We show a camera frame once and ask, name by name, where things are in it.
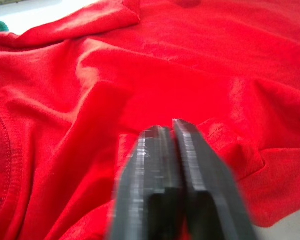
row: white surface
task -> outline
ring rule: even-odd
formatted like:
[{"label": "white surface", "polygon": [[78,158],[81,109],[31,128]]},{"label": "white surface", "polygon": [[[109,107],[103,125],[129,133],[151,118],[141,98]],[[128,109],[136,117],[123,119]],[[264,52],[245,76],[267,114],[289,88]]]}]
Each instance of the white surface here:
[{"label": "white surface", "polygon": [[[27,30],[59,20],[97,0],[29,0],[0,6],[0,20],[10,31],[22,34]],[[273,227],[255,227],[260,240],[300,240],[300,211]]]},{"label": "white surface", "polygon": [[10,32],[21,35],[27,30],[57,21],[97,0],[28,0],[0,5],[0,21]]}]

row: red fabric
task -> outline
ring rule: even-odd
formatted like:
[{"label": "red fabric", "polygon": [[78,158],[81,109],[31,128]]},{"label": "red fabric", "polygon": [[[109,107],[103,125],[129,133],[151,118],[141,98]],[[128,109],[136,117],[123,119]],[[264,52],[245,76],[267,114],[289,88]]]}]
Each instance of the red fabric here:
[{"label": "red fabric", "polygon": [[255,224],[300,209],[300,1],[101,0],[0,33],[0,240],[103,239],[140,131],[194,123]]}]

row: red t-shirt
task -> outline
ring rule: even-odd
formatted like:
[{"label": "red t-shirt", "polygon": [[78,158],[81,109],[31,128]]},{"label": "red t-shirt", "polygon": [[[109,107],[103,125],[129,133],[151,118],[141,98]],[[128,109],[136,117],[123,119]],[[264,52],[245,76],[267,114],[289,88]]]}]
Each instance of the red t-shirt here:
[{"label": "red t-shirt", "polygon": [[0,33],[0,240],[103,239],[140,131],[198,126],[251,219],[300,209],[300,1],[100,0]]}]

